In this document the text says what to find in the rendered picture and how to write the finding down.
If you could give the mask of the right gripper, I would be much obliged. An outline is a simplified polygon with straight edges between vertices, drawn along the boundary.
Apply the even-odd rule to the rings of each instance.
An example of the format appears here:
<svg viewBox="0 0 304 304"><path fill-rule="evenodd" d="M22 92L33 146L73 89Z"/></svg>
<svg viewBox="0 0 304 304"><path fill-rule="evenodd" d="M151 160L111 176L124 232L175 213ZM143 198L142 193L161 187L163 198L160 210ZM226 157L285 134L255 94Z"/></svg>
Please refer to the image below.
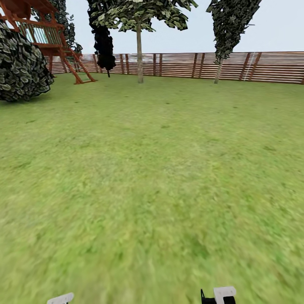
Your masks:
<svg viewBox="0 0 304 304"><path fill-rule="evenodd" d="M235 304L234 299L230 296L223 297L225 304ZM205 298L203 296L203 290L201 289L201 302L202 304L217 304L214 298Z"/></svg>

